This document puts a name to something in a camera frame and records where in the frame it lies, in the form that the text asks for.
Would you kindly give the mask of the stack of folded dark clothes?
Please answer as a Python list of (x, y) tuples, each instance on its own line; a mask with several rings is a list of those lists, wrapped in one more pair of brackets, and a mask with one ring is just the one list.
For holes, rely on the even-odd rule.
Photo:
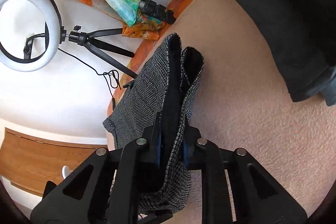
[(294, 102), (335, 105), (335, 0), (235, 0), (271, 50)]

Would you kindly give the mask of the grey houndstooth pants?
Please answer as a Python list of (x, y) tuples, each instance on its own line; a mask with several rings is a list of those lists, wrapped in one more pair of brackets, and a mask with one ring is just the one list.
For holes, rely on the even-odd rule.
[(165, 209), (176, 213), (187, 204), (191, 175), (178, 154), (203, 67), (198, 50), (182, 48), (176, 33), (168, 35), (137, 78), (127, 83), (122, 99), (103, 122), (119, 149), (159, 121), (161, 166), (158, 174), (149, 177), (156, 185), (140, 196), (141, 214)]

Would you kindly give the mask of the small black tripod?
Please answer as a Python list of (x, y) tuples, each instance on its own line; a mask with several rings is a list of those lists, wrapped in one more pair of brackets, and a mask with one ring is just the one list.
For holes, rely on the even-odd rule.
[(121, 35), (122, 28), (97, 30), (97, 31), (89, 32), (89, 33), (79, 32), (80, 29), (81, 29), (81, 26), (74, 26), (73, 31), (67, 34), (67, 31), (62, 26), (60, 42), (64, 42), (65, 39), (68, 39), (69, 42), (73, 42), (79, 46), (85, 47), (88, 51), (90, 51), (90, 53), (99, 57), (100, 59), (107, 62), (108, 64), (112, 65), (116, 69), (119, 69), (120, 71), (122, 71), (122, 73), (128, 75), (129, 77), (135, 79), (138, 76), (137, 73), (135, 73), (134, 71), (132, 71), (131, 69), (123, 65), (122, 63), (118, 62), (116, 59), (109, 56), (104, 51), (112, 52), (118, 55), (130, 57), (130, 58), (134, 57), (133, 52), (97, 39), (100, 37)]

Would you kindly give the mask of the peach fleece blanket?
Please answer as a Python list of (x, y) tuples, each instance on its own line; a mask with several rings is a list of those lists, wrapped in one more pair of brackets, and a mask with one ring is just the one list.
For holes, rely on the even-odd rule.
[(205, 66), (190, 124), (218, 147), (246, 149), (305, 209), (335, 182), (335, 107), (293, 102), (268, 44), (235, 0), (193, 0), (168, 28)]

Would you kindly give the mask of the wooden door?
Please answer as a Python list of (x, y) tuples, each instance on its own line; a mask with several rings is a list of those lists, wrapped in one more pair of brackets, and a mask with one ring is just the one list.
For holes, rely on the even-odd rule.
[(57, 185), (63, 181), (63, 166), (76, 169), (100, 147), (106, 145), (47, 140), (5, 128), (1, 176), (13, 186), (41, 196), (48, 181)]

